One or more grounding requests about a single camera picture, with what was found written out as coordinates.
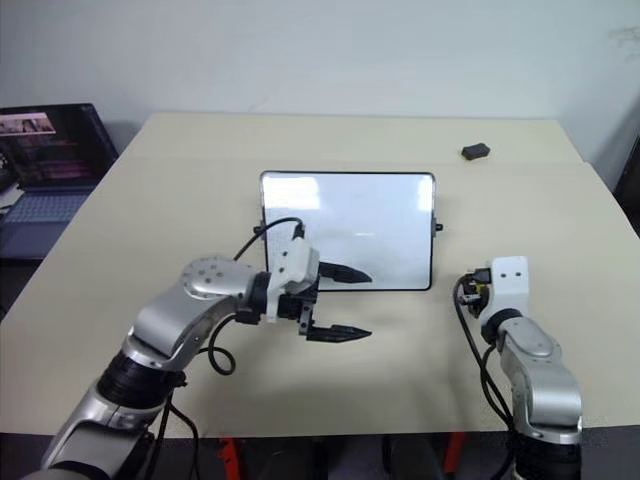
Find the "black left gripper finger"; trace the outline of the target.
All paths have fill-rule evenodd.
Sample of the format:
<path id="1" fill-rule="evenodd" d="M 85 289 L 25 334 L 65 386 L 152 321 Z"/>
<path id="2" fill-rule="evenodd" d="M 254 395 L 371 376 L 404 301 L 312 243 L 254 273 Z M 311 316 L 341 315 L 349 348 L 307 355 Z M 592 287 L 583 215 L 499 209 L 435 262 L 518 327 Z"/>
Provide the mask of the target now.
<path id="1" fill-rule="evenodd" d="M 372 282 L 372 277 L 361 270 L 329 262 L 319 263 L 319 276 L 323 287 L 368 284 Z"/>
<path id="2" fill-rule="evenodd" d="M 372 335 L 368 330 L 345 325 L 331 327 L 307 326 L 300 332 L 307 341 L 322 343 L 344 343 L 367 338 Z"/>

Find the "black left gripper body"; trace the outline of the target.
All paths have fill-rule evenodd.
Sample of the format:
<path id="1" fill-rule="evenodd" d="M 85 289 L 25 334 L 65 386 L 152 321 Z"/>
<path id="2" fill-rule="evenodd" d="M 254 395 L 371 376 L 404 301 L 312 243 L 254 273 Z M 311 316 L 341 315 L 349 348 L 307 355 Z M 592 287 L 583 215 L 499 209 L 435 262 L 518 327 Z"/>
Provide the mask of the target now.
<path id="1" fill-rule="evenodd" d="M 299 293 L 284 293 L 279 296 L 277 314 L 279 319 L 295 320 L 298 323 L 299 334 L 313 337 L 313 310 L 319 294 L 319 280 Z"/>

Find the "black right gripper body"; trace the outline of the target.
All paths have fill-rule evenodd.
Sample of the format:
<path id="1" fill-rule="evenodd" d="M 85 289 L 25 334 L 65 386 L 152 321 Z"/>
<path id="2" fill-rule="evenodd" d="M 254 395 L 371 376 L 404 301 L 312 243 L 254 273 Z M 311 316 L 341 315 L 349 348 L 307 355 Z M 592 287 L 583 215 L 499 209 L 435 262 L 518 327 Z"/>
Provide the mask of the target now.
<path id="1" fill-rule="evenodd" d="M 473 317 L 478 317 L 488 305 L 491 283 L 489 268 L 479 268 L 463 276 L 461 304 L 467 307 Z"/>

